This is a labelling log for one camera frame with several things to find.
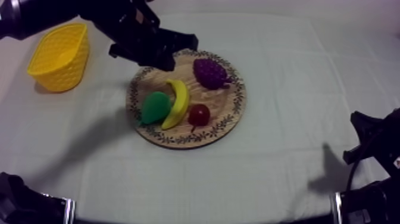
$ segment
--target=toy fruit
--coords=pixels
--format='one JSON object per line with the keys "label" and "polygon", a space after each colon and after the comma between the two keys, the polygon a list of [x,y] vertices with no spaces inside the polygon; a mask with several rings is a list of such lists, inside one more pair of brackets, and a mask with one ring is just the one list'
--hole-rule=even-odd
{"label": "toy fruit", "polygon": [[189,91],[186,85],[181,80],[167,79],[166,82],[172,86],[176,99],[170,114],[161,125],[162,130],[175,127],[185,116],[189,105]]}
{"label": "toy fruit", "polygon": [[189,112],[188,122],[193,125],[192,132],[197,126],[206,126],[210,120],[210,110],[204,104],[194,105]]}
{"label": "toy fruit", "polygon": [[142,123],[149,125],[166,118],[171,107],[171,100],[168,95],[163,92],[153,92],[143,102]]}
{"label": "toy fruit", "polygon": [[231,82],[225,69],[211,59],[196,59],[193,63],[196,80],[205,88],[215,90]]}

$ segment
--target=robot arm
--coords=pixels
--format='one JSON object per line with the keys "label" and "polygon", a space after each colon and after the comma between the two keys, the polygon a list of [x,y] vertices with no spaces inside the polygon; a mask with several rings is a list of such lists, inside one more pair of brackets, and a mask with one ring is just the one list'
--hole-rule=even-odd
{"label": "robot arm", "polygon": [[173,53],[197,50],[195,35],[160,28],[145,0],[4,0],[0,7],[0,39],[25,39],[76,16],[90,20],[115,44],[109,54],[172,71]]}

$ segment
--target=yellow banana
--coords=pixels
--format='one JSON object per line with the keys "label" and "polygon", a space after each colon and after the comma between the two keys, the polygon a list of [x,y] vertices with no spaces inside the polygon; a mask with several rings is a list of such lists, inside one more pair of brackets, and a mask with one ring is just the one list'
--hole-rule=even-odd
{"label": "yellow banana", "polygon": [[161,125],[162,130],[175,127],[184,118],[189,105],[189,91],[186,85],[181,80],[167,79],[166,82],[172,86],[176,99],[170,114]]}

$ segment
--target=black cable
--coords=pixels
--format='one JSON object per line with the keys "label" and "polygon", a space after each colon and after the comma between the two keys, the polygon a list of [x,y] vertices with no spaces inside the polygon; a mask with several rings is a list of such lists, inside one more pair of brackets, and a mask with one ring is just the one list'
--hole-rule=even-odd
{"label": "black cable", "polygon": [[364,145],[361,146],[362,147],[361,152],[360,152],[359,156],[357,157],[356,161],[354,162],[353,166],[351,167],[349,178],[347,179],[346,191],[350,191],[351,190],[351,185],[352,185],[352,182],[353,182],[354,173],[355,173],[355,171],[357,169],[357,166],[360,163],[360,161],[363,159],[363,156],[364,156],[365,152],[367,151],[367,149],[370,147],[372,142],[375,140],[376,136],[378,136],[379,134],[380,133],[376,133],[374,136],[372,136],[367,141],[367,143],[365,143]]}

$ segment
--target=grapes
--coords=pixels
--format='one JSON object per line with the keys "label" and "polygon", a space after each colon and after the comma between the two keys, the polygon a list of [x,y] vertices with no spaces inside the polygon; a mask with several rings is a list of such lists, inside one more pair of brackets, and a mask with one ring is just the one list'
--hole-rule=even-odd
{"label": "grapes", "polygon": [[222,88],[230,79],[226,70],[211,59],[196,59],[193,63],[193,72],[197,82],[210,90]]}

